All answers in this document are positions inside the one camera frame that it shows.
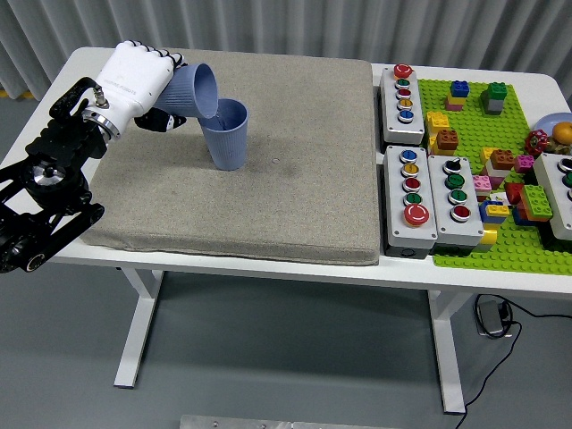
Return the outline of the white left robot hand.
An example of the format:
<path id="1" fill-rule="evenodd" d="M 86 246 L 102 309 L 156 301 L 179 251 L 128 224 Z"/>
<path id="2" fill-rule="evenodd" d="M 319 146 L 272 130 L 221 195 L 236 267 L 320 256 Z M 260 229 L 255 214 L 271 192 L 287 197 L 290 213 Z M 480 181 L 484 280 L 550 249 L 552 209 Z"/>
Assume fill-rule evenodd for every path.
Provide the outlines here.
<path id="1" fill-rule="evenodd" d="M 184 56 L 136 41 L 117 45 L 93 88 L 94 101 L 83 116 L 96 122 L 111 139 L 118 139 L 128 122 L 147 113 L 184 64 Z"/>

